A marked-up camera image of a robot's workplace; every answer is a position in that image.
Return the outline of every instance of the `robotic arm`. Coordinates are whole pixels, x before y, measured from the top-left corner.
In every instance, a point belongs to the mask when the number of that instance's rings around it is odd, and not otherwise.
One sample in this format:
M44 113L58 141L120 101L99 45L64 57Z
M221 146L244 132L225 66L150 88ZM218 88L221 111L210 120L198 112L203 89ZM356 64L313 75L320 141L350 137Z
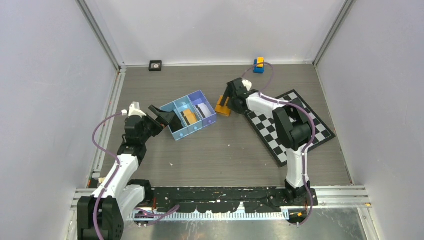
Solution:
M230 81L227 83L227 88L219 104L224 107L227 102L227 107L239 114L250 110L274 119L278 139L287 149L288 171L285 180L287 199L290 201L305 196L307 191L303 176L305 175L308 188L310 188L310 182L307 170L303 175L302 150L312 137L312 126L308 122L308 117L295 107L262 98L257 90L251 90L251 88L252 83L246 79L237 78ZM292 101L291 104L303 108L299 99ZM307 153L306 149L304 151L305 169L307 168Z
M146 155L147 140L156 137L167 126L182 126L175 112L162 111L153 105L148 109L157 116L156 119L141 111L138 102L130 105L125 120L125 134L117 152L119 162L115 162L93 195L83 196L78 201L78 239L99 239L93 219L95 204L99 198L97 223L104 239L121 239L124 218L129 216L138 204L153 199L152 187L148 180L129 179Z

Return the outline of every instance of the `wall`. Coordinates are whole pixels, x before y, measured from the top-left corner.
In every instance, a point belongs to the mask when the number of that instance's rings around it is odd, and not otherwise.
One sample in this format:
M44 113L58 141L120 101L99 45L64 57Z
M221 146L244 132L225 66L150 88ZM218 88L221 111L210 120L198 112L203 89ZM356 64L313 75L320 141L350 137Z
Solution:
M315 59L345 0L91 0L126 65Z
M1 0L0 23L0 239L62 239L116 71L73 0Z
M318 65L349 170L382 239L424 230L424 2L357 1Z

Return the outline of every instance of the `checkered board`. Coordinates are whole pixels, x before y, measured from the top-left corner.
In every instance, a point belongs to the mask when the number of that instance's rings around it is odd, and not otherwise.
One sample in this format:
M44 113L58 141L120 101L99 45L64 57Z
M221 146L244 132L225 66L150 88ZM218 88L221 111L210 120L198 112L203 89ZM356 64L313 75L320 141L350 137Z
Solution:
M291 102L294 99L300 99L303 108L312 117L313 123L315 124L315 139L313 140L312 146L308 152L312 151L316 147L328 142L329 140L336 137L336 135L329 129L329 127L321 120L321 118L311 109L311 107L303 100L303 98L295 91L291 90L284 93L281 96L276 97L279 100L286 100ZM277 137L276 126L272 118L267 118L265 115L256 113L254 111L247 111L245 113L247 120L253 127L255 132L258 134L266 148L269 150L271 155L276 160L280 167L287 164L286 148L281 144Z

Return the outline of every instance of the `gray wooden tabletop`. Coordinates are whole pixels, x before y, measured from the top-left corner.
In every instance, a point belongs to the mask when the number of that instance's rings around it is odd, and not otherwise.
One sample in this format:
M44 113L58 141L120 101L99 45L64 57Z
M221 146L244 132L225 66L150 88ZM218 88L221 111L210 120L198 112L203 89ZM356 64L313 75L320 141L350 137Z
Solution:
M140 102L154 116L150 105L161 107L187 94L202 90L215 107L226 83L241 76L245 65L173 66L160 72L146 67L128 68L118 110ZM326 100L312 65L276 65L275 79L264 93L277 97L295 89L332 130ZM271 76L248 73L253 89L261 89ZM124 117L115 119L108 149L116 152L124 133ZM243 115L218 116L217 122L179 141L168 129L148 140L147 154L133 179L150 180L155 187L283 186L287 167L277 167L271 154ZM101 176L112 168L106 157ZM308 174L313 186L349 185L349 176L339 140L334 138L308 154Z

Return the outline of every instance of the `chessboard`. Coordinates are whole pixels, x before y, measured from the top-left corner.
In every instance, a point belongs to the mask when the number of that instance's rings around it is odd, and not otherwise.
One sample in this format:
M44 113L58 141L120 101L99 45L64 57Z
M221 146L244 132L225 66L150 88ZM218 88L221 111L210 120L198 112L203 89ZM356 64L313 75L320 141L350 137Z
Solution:
M314 150L315 148L336 137L333 131L329 129L329 127L321 120L321 118L312 110L312 108L303 100L303 98L295 90L286 92L283 95L276 97L276 99L285 100L289 102L294 99L300 99L303 104L303 108L312 117L313 123L315 124L316 133L315 139L313 140L312 146L309 148L308 152ZM247 121L253 127L262 142L265 144L266 148L274 157L277 164L280 167L285 166L287 164L287 150L281 144L280 140L277 137L277 131L276 126L274 124L274 120L272 118L267 118L265 115L254 111L247 111L245 113L245 116L247 118Z

